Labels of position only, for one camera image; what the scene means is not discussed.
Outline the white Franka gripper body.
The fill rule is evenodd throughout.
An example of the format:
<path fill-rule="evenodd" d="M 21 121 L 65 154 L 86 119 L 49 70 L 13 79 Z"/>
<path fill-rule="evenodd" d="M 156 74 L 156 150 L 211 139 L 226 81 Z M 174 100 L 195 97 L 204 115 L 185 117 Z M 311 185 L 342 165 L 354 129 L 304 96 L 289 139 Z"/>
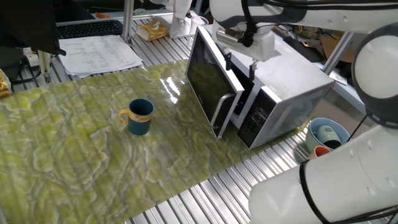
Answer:
<path fill-rule="evenodd" d="M 265 62 L 271 57 L 274 51 L 275 36 L 272 32 L 273 24 L 257 24 L 257 32 L 253 35 L 253 43 L 245 47 L 243 43 L 238 42 L 243 38 L 247 29 L 245 22 L 239 22 L 236 26 L 224 28 L 219 23 L 214 22 L 212 27 L 213 40 L 228 49 L 237 51 L 254 60 Z"/>

